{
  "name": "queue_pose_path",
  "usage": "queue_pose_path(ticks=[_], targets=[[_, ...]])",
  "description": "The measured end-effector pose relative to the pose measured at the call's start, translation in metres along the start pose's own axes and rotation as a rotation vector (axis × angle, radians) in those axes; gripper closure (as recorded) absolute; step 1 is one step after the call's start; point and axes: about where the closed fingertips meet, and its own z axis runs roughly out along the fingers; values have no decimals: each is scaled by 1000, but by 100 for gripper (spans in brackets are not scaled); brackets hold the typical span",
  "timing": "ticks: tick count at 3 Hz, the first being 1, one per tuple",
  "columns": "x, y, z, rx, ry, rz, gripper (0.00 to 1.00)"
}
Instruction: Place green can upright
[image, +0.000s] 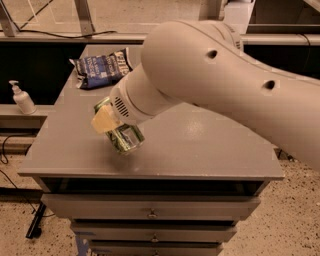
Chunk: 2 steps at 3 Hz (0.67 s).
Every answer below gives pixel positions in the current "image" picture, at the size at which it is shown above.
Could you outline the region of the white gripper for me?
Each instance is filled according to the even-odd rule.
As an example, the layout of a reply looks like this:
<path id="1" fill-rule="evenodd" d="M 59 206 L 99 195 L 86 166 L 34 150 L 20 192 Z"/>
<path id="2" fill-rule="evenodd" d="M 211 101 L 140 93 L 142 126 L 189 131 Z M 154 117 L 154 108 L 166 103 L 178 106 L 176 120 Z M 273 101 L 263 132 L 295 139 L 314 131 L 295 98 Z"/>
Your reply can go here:
<path id="1" fill-rule="evenodd" d="M 147 79 L 123 78 L 110 92 L 110 105 L 103 105 L 91 125 L 99 134 L 115 130 L 123 123 L 138 125 L 156 113 L 150 105 L 151 84 Z"/>

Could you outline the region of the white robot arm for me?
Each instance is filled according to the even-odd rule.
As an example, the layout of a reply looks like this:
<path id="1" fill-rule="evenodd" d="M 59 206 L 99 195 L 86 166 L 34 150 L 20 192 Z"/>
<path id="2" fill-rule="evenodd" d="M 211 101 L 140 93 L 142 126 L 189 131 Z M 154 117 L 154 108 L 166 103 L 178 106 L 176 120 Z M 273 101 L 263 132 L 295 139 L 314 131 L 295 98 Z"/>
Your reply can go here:
<path id="1" fill-rule="evenodd" d="M 140 64 L 109 94 L 99 133 L 137 125 L 185 102 L 226 116 L 320 169 L 320 81 L 250 57 L 217 21 L 171 21 L 144 39 Z"/>

